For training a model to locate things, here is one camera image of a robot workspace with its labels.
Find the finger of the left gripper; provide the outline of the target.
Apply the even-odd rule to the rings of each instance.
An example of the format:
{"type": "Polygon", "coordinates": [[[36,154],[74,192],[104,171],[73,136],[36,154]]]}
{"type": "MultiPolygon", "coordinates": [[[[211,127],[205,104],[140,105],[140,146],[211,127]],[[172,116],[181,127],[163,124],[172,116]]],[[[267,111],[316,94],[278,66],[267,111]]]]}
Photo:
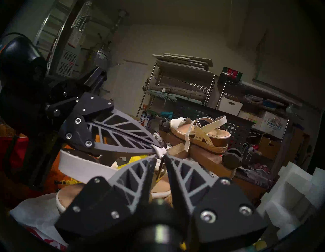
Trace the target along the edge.
{"type": "Polygon", "coordinates": [[[70,147],[93,156],[161,156],[161,145],[155,137],[125,113],[101,113],[94,118],[72,113],[59,136],[70,147]]]}
{"type": "Polygon", "coordinates": [[[160,149],[161,145],[113,102],[84,93],[74,107],[74,148],[160,149]]]}

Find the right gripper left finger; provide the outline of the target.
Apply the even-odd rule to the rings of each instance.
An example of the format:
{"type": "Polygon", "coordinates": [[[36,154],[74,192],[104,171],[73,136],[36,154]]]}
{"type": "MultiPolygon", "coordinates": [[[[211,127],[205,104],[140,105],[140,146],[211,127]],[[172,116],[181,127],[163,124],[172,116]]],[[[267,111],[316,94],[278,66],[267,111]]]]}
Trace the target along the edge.
{"type": "Polygon", "coordinates": [[[151,155],[132,162],[108,180],[91,178],[55,223],[63,240],[71,244],[77,238],[96,235],[148,204],[157,159],[151,155]]]}

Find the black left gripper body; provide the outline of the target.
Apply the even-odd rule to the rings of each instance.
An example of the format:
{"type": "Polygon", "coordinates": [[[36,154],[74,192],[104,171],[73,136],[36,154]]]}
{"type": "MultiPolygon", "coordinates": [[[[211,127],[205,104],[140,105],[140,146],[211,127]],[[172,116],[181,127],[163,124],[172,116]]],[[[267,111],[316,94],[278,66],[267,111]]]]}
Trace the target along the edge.
{"type": "Polygon", "coordinates": [[[62,145],[64,121],[84,93],[96,95],[107,71],[96,67],[81,79],[7,84],[1,91],[1,118],[17,135],[1,158],[6,175],[31,188],[43,188],[62,145]]]}

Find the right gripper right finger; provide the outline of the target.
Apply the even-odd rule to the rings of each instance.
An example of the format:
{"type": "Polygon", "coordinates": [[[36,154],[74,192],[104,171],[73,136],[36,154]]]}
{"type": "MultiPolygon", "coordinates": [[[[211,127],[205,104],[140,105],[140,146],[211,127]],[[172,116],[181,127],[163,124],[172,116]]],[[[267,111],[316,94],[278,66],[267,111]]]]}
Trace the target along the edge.
{"type": "Polygon", "coordinates": [[[173,201],[164,223],[188,250],[238,250],[258,241],[267,223],[238,185],[170,155],[164,163],[173,201]]]}

